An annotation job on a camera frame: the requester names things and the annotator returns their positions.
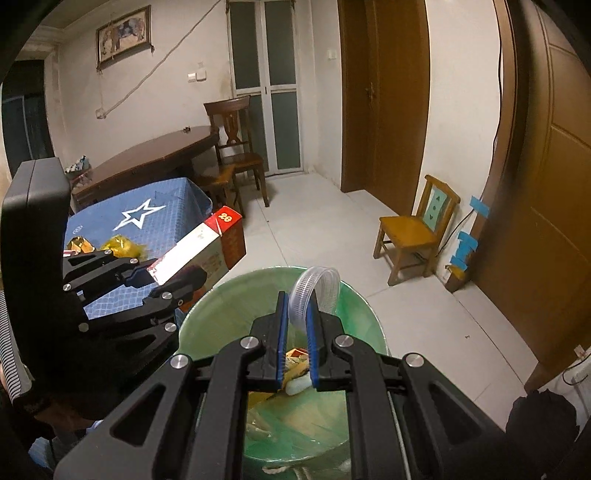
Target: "plastic lid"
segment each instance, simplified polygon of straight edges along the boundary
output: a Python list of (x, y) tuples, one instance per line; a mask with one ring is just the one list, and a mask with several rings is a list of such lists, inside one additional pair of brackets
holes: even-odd
[(321, 312), (333, 313), (339, 298), (340, 275), (337, 269), (311, 267), (295, 282), (288, 305), (290, 323), (306, 331), (306, 310), (313, 291)]

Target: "trash bin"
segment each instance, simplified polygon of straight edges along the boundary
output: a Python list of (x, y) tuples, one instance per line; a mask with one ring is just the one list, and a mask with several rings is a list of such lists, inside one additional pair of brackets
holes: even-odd
[[(208, 292), (188, 313), (178, 351), (193, 359), (211, 356), (248, 335), (252, 322), (273, 313), (279, 291), (290, 292), (305, 269), (272, 267), (233, 278)], [(345, 332), (387, 353), (384, 334), (372, 309), (341, 282), (335, 314)], [(306, 347), (303, 332), (290, 328), (288, 350)], [(343, 392), (308, 388), (293, 397), (276, 395), (249, 410), (257, 434), (246, 435), (244, 475), (249, 479), (314, 480), (350, 476), (349, 427)]]

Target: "framed picture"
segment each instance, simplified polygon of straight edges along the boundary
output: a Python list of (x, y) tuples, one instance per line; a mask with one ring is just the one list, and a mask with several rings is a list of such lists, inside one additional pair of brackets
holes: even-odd
[(96, 68), (151, 48), (150, 5), (113, 20), (96, 31)]

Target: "blue tablecloth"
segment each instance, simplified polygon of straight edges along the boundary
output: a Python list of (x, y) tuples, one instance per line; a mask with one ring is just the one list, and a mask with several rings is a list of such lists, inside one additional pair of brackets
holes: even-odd
[[(212, 214), (211, 200), (187, 179), (163, 180), (91, 205), (68, 220), (67, 244), (83, 236), (96, 248), (121, 234), (161, 257)], [(88, 318), (142, 305), (155, 284), (119, 287), (85, 307)]]

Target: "red and white box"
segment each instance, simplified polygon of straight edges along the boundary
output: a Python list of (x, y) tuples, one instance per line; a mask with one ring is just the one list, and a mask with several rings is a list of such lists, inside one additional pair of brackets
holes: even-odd
[(246, 255), (242, 216), (224, 206), (197, 228), (181, 238), (161, 258), (148, 267), (158, 285), (164, 285), (179, 271), (201, 267), (207, 273), (202, 288), (180, 308), (189, 309)]

